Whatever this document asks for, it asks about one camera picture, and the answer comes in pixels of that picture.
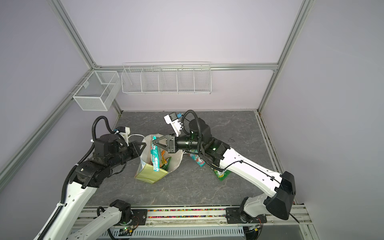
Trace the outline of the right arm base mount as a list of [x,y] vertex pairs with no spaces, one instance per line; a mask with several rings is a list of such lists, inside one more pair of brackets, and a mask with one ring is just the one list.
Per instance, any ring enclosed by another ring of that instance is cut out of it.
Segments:
[[241,212],[240,208],[226,208],[226,219],[228,224],[265,224],[267,223],[266,215],[258,215],[251,217],[245,212]]

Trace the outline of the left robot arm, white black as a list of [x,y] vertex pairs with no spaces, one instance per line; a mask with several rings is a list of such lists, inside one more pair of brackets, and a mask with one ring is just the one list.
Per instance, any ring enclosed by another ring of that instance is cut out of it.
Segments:
[[[116,173],[114,168],[125,167],[139,158],[146,143],[128,142],[121,127],[114,130],[105,116],[97,117],[92,125],[92,145],[70,170],[61,190],[61,198],[50,218],[36,235],[37,240],[68,240],[70,231],[85,204],[103,181]],[[75,240],[96,240],[114,225],[127,226],[135,218],[131,204],[113,201],[107,209],[98,208],[98,216],[72,237]]]

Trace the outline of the orange Fox's candy bag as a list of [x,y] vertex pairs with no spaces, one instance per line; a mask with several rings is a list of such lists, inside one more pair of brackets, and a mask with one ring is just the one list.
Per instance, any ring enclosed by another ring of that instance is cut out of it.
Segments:
[[161,151],[161,161],[160,161],[160,168],[165,169],[168,166],[168,159],[165,157],[166,151]]

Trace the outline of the paper bag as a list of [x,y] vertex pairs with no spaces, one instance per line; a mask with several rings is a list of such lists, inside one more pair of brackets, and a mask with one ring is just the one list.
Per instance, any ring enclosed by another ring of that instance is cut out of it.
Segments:
[[140,164],[135,174],[135,179],[149,184],[154,184],[166,175],[173,173],[181,164],[184,152],[179,150],[170,154],[167,151],[159,149],[159,167],[154,167],[152,161],[152,140],[154,137],[160,138],[163,135],[147,135],[143,138],[142,143],[146,144],[144,151],[140,156]]

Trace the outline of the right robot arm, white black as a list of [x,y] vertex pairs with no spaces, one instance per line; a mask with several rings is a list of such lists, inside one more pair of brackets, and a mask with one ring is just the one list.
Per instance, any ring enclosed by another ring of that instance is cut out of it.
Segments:
[[193,110],[178,116],[171,113],[164,117],[174,133],[152,140],[152,144],[173,154],[194,151],[206,165],[221,173],[230,171],[263,191],[256,197],[243,199],[236,220],[249,223],[259,215],[271,214],[288,220],[296,196],[295,177],[264,168],[238,153],[229,144],[213,137],[211,128]]

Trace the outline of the green snack bag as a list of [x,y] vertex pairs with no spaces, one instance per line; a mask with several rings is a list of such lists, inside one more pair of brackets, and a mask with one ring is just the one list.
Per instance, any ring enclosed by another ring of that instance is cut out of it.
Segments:
[[169,166],[170,166],[170,162],[171,162],[172,158],[171,157],[168,157],[167,159],[165,159],[165,163],[163,165],[163,170],[167,171]]

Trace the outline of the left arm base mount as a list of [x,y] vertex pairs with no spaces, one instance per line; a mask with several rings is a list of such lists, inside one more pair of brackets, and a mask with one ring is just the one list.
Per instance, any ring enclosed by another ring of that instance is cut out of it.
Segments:
[[147,209],[131,209],[122,212],[119,225],[121,226],[143,226],[147,220]]

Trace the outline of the teal white candy bag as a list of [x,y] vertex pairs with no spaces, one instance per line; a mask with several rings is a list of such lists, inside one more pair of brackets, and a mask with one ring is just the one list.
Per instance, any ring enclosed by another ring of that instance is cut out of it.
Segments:
[[160,171],[160,161],[161,161],[160,157],[161,157],[161,153],[159,152],[159,147],[154,146],[152,144],[152,140],[151,140],[151,161],[152,161],[152,165],[153,165],[153,170],[155,172]]

